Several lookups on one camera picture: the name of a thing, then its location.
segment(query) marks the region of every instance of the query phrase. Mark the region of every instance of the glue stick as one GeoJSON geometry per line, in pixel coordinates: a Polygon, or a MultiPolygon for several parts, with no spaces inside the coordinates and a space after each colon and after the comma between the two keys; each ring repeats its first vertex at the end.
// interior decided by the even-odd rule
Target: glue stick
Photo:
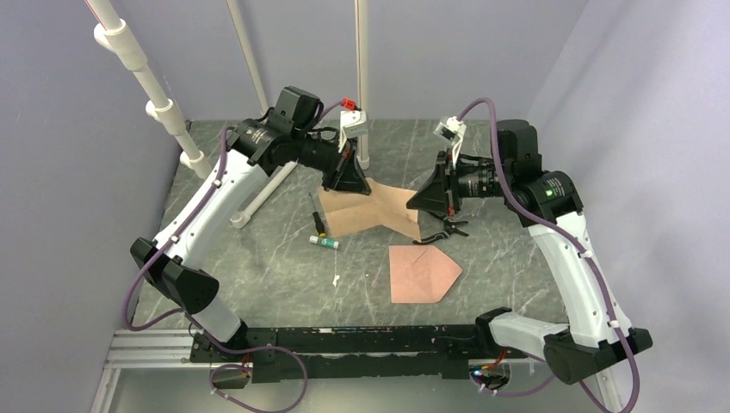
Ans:
{"type": "Polygon", "coordinates": [[[311,237],[309,237],[309,242],[310,243],[315,243],[315,244],[317,244],[319,246],[322,246],[322,247],[325,247],[325,248],[330,248],[330,249],[333,249],[333,250],[336,250],[336,249],[338,249],[340,247],[339,241],[335,241],[334,239],[329,239],[329,238],[324,238],[324,237],[317,237],[317,236],[314,236],[314,235],[312,235],[311,237]]]}

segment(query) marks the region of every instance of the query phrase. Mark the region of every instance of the screwdriver handle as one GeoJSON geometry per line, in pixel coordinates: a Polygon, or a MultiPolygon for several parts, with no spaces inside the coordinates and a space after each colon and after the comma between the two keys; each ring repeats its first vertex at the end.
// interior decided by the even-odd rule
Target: screwdriver handle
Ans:
{"type": "Polygon", "coordinates": [[[317,211],[313,212],[312,216],[314,217],[314,228],[317,229],[317,233],[320,237],[326,237],[327,233],[325,231],[325,223],[322,222],[322,217],[319,216],[317,211]]]}

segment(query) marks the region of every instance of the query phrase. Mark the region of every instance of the white pipe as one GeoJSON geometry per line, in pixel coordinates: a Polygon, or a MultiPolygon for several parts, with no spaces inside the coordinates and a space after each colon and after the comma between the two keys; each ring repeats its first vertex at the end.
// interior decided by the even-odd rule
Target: white pipe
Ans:
{"type": "Polygon", "coordinates": [[[236,28],[238,42],[241,44],[241,50],[244,52],[244,60],[246,61],[246,65],[249,66],[249,73],[251,74],[253,87],[256,90],[258,104],[261,105],[261,114],[264,114],[269,110],[269,103],[266,101],[266,93],[263,91],[261,75],[258,73],[256,57],[253,54],[253,49],[251,49],[251,42],[249,41],[249,35],[244,25],[241,8],[238,6],[238,0],[226,0],[226,3],[228,3],[228,11],[231,12],[233,26],[236,28]]]}
{"type": "Polygon", "coordinates": [[[190,138],[179,107],[167,97],[162,85],[152,74],[147,64],[147,56],[127,23],[119,18],[109,0],[86,0],[86,4],[99,21],[94,28],[94,39],[114,52],[124,67],[137,78],[139,85],[150,97],[145,111],[154,120],[162,123],[165,130],[182,147],[180,162],[194,170],[200,178],[206,178],[212,170],[210,163],[190,138]]]}
{"type": "MultiPolygon", "coordinates": [[[[355,0],[355,33],[357,53],[357,100],[365,112],[370,109],[370,75],[368,72],[368,0],[355,0]]],[[[366,170],[370,166],[368,135],[358,140],[357,161],[366,170]]]]}
{"type": "Polygon", "coordinates": [[[263,203],[274,193],[276,188],[284,182],[284,179],[289,176],[296,166],[296,162],[289,162],[274,175],[273,178],[266,184],[261,192],[254,198],[251,203],[241,212],[234,213],[231,217],[231,225],[234,228],[243,228],[251,220],[251,217],[263,205],[263,203]]]}

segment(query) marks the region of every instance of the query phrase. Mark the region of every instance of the screwdriver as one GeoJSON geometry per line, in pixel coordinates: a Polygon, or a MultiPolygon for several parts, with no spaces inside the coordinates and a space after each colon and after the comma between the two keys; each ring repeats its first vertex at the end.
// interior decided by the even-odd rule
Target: screwdriver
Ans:
{"type": "Polygon", "coordinates": [[[314,217],[314,227],[317,229],[317,233],[320,237],[326,237],[327,233],[325,231],[325,224],[322,222],[322,217],[319,216],[317,204],[314,203],[314,197],[311,192],[309,193],[309,199],[312,200],[312,206],[314,207],[314,212],[312,213],[312,216],[314,217]]]}

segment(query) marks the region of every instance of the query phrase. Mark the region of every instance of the red connector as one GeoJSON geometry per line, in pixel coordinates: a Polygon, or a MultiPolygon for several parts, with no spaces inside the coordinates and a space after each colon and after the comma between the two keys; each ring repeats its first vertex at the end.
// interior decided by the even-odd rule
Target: red connector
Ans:
{"type": "Polygon", "coordinates": [[[355,101],[350,100],[348,98],[344,98],[343,102],[341,103],[342,107],[347,110],[357,110],[357,103],[355,101]]]}

